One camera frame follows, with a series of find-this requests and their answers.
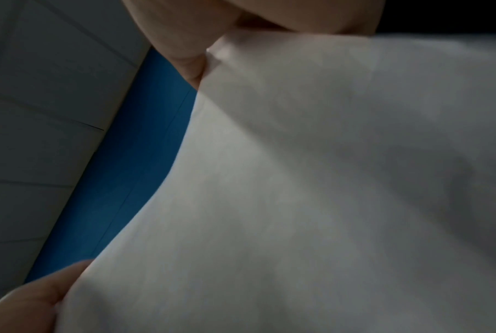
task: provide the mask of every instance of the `white cloth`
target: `white cloth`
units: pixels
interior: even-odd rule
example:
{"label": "white cloth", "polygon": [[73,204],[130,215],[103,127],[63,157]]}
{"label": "white cloth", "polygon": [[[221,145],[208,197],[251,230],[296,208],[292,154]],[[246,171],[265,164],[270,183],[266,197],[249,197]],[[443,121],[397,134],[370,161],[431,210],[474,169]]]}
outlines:
{"label": "white cloth", "polygon": [[496,332],[496,39],[238,31],[58,333]]}

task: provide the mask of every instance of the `blue surface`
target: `blue surface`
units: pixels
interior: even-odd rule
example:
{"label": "blue surface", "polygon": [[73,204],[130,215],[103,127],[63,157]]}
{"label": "blue surface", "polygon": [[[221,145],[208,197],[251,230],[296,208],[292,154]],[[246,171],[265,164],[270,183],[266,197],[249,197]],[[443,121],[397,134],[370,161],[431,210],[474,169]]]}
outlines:
{"label": "blue surface", "polygon": [[133,218],[170,171],[195,96],[169,62],[148,53],[27,281],[95,257]]}

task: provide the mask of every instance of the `hand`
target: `hand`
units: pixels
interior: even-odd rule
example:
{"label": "hand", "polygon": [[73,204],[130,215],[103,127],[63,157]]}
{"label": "hand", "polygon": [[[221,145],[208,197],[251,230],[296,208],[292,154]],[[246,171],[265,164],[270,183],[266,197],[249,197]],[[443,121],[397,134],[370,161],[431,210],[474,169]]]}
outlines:
{"label": "hand", "polygon": [[91,261],[78,262],[21,286],[0,300],[0,333],[51,333],[55,305]]}
{"label": "hand", "polygon": [[153,46],[194,88],[205,52],[235,26],[374,34],[385,0],[123,0]]}

